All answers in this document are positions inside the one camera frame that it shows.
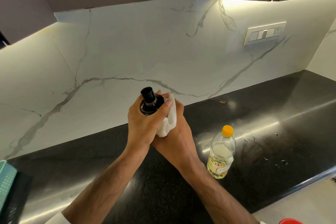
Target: white marble wall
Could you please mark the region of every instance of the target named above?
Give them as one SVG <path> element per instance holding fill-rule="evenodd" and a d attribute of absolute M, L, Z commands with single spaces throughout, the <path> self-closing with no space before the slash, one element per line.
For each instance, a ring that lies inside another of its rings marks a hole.
<path fill-rule="evenodd" d="M 336 81 L 336 20 L 325 35 L 307 69 Z"/>
<path fill-rule="evenodd" d="M 154 0 L 58 13 L 0 51 L 0 158 L 124 124 L 145 86 L 191 104 L 305 69 L 335 14 L 336 0 Z M 280 39 L 242 45 L 248 27 L 282 21 Z"/>

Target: white sleeve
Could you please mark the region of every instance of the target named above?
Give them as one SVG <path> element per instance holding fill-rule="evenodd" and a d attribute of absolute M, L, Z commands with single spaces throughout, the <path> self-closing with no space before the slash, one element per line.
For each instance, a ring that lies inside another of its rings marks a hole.
<path fill-rule="evenodd" d="M 68 220 L 63 216 L 61 212 L 59 212 L 50 220 L 48 220 L 45 224 L 71 224 L 71 223 L 68 222 Z"/>

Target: forearm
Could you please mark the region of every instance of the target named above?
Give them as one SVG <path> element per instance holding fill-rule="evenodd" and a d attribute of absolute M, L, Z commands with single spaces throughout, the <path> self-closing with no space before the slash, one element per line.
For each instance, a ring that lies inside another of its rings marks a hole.
<path fill-rule="evenodd" d="M 200 160 L 180 171 L 201 198 L 217 224 L 259 224 L 259 222 L 209 174 Z"/>
<path fill-rule="evenodd" d="M 126 147 L 119 158 L 64 209 L 64 217 L 71 224 L 102 223 L 147 152 L 148 149 L 134 151 Z"/>

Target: black countertop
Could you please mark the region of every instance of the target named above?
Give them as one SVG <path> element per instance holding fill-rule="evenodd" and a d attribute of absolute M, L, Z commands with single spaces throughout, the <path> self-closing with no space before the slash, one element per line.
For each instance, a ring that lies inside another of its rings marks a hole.
<path fill-rule="evenodd" d="M 336 172 L 336 82 L 320 75 L 293 73 L 188 105 L 184 115 L 204 164 L 212 137 L 233 126 L 237 150 L 219 183 L 250 212 Z M 126 141 L 127 124 L 9 160 L 34 177 L 21 223 L 43 223 L 65 208 Z M 104 223 L 182 222 L 211 219 L 151 148 Z"/>

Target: bottle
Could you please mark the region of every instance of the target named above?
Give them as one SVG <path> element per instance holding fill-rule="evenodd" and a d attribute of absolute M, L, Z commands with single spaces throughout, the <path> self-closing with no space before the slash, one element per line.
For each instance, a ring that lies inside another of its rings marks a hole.
<path fill-rule="evenodd" d="M 146 87 L 141 90 L 143 101 L 140 105 L 140 110 L 145 115 L 155 113 L 161 105 L 166 101 L 161 95 L 155 95 L 152 87 Z"/>
<path fill-rule="evenodd" d="M 233 128 L 225 125 L 222 132 L 216 134 L 211 141 L 207 168 L 213 177 L 224 178 L 233 162 L 235 151 L 236 140 L 233 137 Z"/>

